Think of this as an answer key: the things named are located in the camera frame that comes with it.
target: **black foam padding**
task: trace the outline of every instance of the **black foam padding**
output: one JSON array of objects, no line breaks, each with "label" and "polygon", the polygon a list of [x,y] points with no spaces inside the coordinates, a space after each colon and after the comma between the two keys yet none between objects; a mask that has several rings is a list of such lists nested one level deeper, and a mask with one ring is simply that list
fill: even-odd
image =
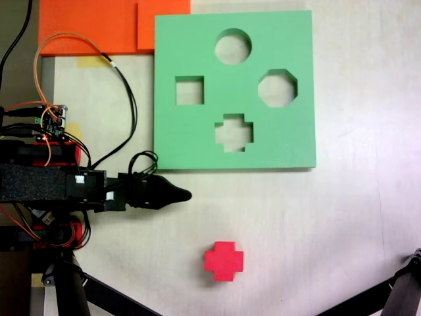
[{"label": "black foam padding", "polygon": [[64,201],[66,172],[58,168],[0,164],[0,202]]}]

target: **octagonal hole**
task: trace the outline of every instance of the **octagonal hole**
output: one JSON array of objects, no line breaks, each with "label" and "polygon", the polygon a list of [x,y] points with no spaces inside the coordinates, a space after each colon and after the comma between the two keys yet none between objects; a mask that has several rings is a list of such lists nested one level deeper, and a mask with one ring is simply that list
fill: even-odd
[{"label": "octagonal hole", "polygon": [[244,31],[230,28],[218,36],[215,55],[224,64],[241,64],[249,58],[250,53],[251,39]]},{"label": "octagonal hole", "polygon": [[286,107],[298,96],[297,79],[286,69],[271,69],[260,79],[258,93],[269,107]]}]

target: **yellow tape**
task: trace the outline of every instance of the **yellow tape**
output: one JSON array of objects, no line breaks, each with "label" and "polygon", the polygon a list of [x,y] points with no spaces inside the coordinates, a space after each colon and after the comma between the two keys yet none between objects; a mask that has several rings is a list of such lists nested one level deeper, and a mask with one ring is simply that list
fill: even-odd
[{"label": "yellow tape", "polygon": [[66,123],[66,132],[82,140],[82,133],[80,132],[80,125],[78,123]]},{"label": "yellow tape", "polygon": [[110,63],[104,56],[78,56],[76,57],[78,68],[103,68],[110,67]]}]

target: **circular hole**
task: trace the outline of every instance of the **circular hole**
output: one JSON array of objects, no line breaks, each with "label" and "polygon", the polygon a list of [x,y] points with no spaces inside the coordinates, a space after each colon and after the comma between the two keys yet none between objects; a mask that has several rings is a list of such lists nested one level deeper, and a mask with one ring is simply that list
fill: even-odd
[{"label": "circular hole", "polygon": [[237,28],[230,28],[218,36],[215,55],[227,65],[238,65],[249,58],[251,53],[250,37]]}]

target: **white label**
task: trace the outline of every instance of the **white label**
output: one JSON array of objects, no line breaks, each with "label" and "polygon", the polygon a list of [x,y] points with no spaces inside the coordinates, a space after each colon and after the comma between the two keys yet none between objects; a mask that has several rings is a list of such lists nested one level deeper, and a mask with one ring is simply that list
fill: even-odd
[{"label": "white label", "polygon": [[85,176],[74,176],[76,183],[85,184]]},{"label": "white label", "polygon": [[107,196],[105,199],[107,201],[114,201],[114,192],[107,192]]}]

